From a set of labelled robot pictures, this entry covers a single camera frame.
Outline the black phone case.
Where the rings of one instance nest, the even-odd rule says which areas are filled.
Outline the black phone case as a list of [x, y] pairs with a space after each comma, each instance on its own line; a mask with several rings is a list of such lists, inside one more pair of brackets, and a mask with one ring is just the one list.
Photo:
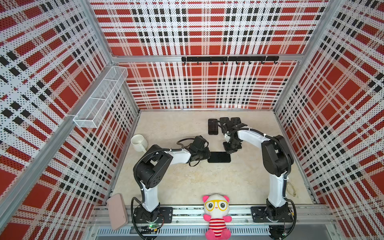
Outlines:
[[208, 159], [208, 163], [210, 164], [222, 164], [230, 162], [231, 155], [226, 152], [211, 152], [211, 156]]

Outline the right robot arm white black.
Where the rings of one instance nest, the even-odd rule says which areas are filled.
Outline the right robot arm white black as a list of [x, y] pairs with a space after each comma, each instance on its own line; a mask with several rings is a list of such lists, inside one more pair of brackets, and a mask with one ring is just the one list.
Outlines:
[[226, 141], [223, 142], [223, 146], [228, 154], [240, 150], [242, 142], [261, 149], [264, 168], [270, 174], [267, 206], [273, 210], [279, 210], [285, 206], [287, 204], [287, 180], [294, 160], [284, 137], [266, 135], [248, 127], [238, 118], [220, 118], [218, 125], [225, 137]]

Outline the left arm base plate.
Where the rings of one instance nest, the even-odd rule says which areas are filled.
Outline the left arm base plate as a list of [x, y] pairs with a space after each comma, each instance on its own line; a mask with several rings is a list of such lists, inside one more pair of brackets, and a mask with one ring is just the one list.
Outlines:
[[157, 207], [154, 211], [149, 212], [142, 207], [135, 208], [133, 219], [137, 224], [169, 224], [173, 219], [172, 207]]

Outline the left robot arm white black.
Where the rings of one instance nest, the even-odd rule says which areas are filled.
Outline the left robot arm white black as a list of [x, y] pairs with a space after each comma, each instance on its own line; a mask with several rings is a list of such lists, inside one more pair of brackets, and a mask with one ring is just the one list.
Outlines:
[[166, 149], [152, 145], [135, 164], [134, 179], [142, 194], [141, 206], [149, 213], [160, 206], [158, 188], [171, 165], [199, 163], [211, 157], [209, 142], [202, 136], [177, 142], [179, 149]]

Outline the black phone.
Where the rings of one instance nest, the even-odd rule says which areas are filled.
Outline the black phone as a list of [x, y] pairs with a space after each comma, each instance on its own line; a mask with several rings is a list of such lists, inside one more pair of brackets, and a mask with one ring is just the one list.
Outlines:
[[242, 123], [241, 119], [239, 117], [231, 118], [231, 122], [236, 126]]
[[220, 125], [223, 127], [224, 125], [227, 125], [230, 122], [230, 119], [228, 117], [223, 117], [219, 119]]

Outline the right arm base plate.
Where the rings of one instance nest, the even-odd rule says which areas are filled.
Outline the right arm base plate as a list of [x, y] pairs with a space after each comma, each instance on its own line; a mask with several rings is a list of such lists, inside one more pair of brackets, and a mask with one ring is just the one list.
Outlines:
[[290, 208], [287, 206], [251, 207], [251, 214], [254, 223], [292, 223], [294, 221]]

